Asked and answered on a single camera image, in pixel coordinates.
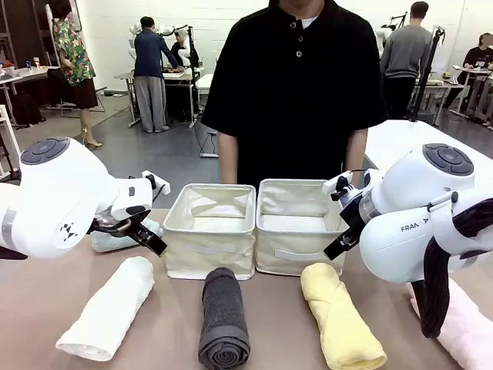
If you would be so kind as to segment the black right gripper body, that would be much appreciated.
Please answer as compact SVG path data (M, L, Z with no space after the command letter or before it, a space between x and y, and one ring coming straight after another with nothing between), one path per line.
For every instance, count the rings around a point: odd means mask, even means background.
M362 194L356 196L341 211L340 217L347 225L343 235L359 236L371 219L371 201Z

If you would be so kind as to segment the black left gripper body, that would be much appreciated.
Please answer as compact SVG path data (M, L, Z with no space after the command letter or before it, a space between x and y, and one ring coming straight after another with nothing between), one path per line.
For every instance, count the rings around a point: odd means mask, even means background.
M104 210L96 214L89 227L89 234L101 232L113 237L147 237L149 230L143 225L143 221L151 210L130 215L124 220L117 220L111 215L110 210Z

